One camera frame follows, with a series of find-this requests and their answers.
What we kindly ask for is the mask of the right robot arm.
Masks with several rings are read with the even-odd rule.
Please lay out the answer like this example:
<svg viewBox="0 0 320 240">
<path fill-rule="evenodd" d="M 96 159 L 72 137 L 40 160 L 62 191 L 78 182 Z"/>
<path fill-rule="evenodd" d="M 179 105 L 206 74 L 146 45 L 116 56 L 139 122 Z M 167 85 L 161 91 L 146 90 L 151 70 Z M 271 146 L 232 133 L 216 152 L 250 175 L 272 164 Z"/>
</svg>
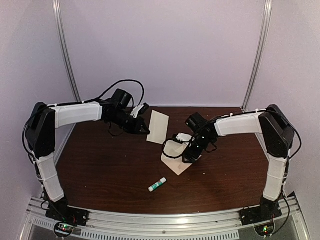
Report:
<svg viewBox="0 0 320 240">
<path fill-rule="evenodd" d="M 185 163 L 194 163 L 220 137 L 241 134 L 263 136 L 269 164 L 262 199 L 267 202 L 257 208 L 256 216 L 261 221 L 268 220 L 276 212 L 272 202 L 276 202 L 282 192 L 295 137 L 295 130 L 281 109 L 276 104 L 271 104 L 265 109 L 231 113 L 211 120 L 196 112 L 185 123 L 193 132 L 190 143 L 182 154 Z"/>
</svg>

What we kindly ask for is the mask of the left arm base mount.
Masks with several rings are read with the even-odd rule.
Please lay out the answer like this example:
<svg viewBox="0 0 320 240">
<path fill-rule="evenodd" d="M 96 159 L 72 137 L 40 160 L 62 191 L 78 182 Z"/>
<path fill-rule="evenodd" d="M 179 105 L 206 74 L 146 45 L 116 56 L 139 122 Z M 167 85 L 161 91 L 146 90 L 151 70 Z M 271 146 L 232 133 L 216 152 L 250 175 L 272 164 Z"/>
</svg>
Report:
<svg viewBox="0 0 320 240">
<path fill-rule="evenodd" d="M 85 227 L 87 225 L 89 211 L 70 207 L 66 197 L 63 197 L 57 202 L 53 202 L 49 199 L 48 203 L 48 210 L 45 214 L 47 218 L 67 223 L 73 226 Z"/>
</svg>

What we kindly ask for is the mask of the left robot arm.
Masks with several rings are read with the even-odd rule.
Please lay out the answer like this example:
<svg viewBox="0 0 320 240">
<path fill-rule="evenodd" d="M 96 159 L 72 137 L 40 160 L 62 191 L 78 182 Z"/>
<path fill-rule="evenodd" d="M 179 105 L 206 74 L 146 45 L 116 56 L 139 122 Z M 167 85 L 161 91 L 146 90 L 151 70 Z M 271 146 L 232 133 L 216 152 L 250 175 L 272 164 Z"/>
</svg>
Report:
<svg viewBox="0 0 320 240">
<path fill-rule="evenodd" d="M 72 211 L 61 203 L 66 195 L 56 166 L 72 131 L 80 123 L 105 122 L 127 134 L 149 135 L 143 114 L 150 106 L 140 102 L 128 110 L 132 100 L 130 93 L 117 89 L 108 99 L 99 96 L 80 102 L 35 104 L 25 123 L 22 140 L 48 201 L 55 204 L 51 211 L 61 222 L 69 221 Z"/>
</svg>

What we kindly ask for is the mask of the cream letter paper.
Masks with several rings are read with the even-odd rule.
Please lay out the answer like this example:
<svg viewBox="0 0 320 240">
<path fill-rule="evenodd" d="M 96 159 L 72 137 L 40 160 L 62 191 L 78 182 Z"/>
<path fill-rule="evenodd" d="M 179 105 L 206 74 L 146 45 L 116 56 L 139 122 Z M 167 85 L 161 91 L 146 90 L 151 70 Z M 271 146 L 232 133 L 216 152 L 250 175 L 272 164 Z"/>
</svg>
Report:
<svg viewBox="0 0 320 240">
<path fill-rule="evenodd" d="M 162 145 L 167 138 L 169 119 L 168 115 L 153 110 L 149 123 L 150 134 L 147 136 L 146 141 Z"/>
</svg>

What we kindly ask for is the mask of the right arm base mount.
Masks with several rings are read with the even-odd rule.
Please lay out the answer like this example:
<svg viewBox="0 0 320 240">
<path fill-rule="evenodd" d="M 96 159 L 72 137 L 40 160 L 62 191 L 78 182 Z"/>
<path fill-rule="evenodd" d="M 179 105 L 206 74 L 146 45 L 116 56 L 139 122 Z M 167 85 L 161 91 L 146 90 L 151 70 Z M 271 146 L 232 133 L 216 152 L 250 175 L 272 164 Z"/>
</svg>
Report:
<svg viewBox="0 0 320 240">
<path fill-rule="evenodd" d="M 244 207 L 239 211 L 239 217 L 243 226 L 271 221 L 273 218 L 281 217 L 282 211 L 278 201 L 270 201 L 261 198 L 258 206 Z"/>
</svg>

